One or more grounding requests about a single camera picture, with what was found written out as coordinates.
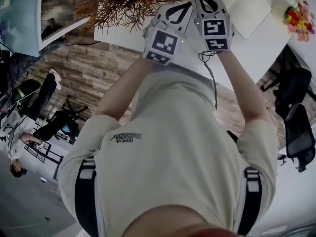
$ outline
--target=open notebook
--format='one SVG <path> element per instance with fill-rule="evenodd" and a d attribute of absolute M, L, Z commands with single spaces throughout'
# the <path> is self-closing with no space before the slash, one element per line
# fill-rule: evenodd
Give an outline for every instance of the open notebook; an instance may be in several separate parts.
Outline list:
<path fill-rule="evenodd" d="M 257 29 L 271 7 L 266 0 L 222 0 L 231 15 L 236 30 L 245 38 Z"/>

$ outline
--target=black suspender strap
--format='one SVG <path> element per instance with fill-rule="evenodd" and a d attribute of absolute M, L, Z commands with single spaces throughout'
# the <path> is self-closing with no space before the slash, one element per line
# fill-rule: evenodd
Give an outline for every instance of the black suspender strap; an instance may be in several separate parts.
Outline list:
<path fill-rule="evenodd" d="M 250 232 L 259 215 L 262 184 L 259 172 L 253 167 L 248 167 L 244 176 L 247 179 L 246 196 L 238 234 L 245 236 Z"/>
<path fill-rule="evenodd" d="M 75 185 L 75 211 L 82 228 L 91 237 L 98 237 L 95 209 L 94 181 L 96 177 L 94 158 L 83 161 Z"/>

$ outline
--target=logo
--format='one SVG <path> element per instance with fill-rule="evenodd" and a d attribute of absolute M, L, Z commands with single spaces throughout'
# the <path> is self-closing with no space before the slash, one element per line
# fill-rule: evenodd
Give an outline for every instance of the logo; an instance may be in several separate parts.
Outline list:
<path fill-rule="evenodd" d="M 142 138 L 141 133 L 134 133 L 134 132 L 128 132 L 128 133 L 119 133 L 113 136 L 113 139 L 115 139 L 116 143 L 125 143 L 125 142 L 134 142 L 134 139 L 140 140 Z"/>

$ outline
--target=black and white square marker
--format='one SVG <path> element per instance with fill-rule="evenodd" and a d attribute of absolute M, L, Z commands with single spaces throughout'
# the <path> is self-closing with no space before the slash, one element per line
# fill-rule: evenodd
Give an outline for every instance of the black and white square marker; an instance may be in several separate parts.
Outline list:
<path fill-rule="evenodd" d="M 227 50 L 226 39 L 206 39 L 208 50 Z"/>
<path fill-rule="evenodd" d="M 168 57 L 164 57 L 163 55 L 156 54 L 150 51 L 148 52 L 146 59 L 158 62 L 163 65 L 165 65 L 170 60 L 170 58 Z"/>
<path fill-rule="evenodd" d="M 177 41 L 177 36 L 157 30 L 152 48 L 167 54 L 174 55 Z"/>
<path fill-rule="evenodd" d="M 224 19 L 210 19 L 203 21 L 204 36 L 226 35 Z"/>

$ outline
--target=white sneaker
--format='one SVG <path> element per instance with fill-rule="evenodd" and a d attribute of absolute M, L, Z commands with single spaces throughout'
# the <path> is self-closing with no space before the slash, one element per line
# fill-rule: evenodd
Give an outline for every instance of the white sneaker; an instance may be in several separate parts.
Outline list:
<path fill-rule="evenodd" d="M 61 90 L 61 85 L 58 81 L 56 82 L 56 89 Z"/>
<path fill-rule="evenodd" d="M 54 74 L 54 76 L 56 78 L 56 82 L 61 81 L 60 75 L 57 73 L 57 71 L 54 68 L 51 68 L 49 72 Z"/>

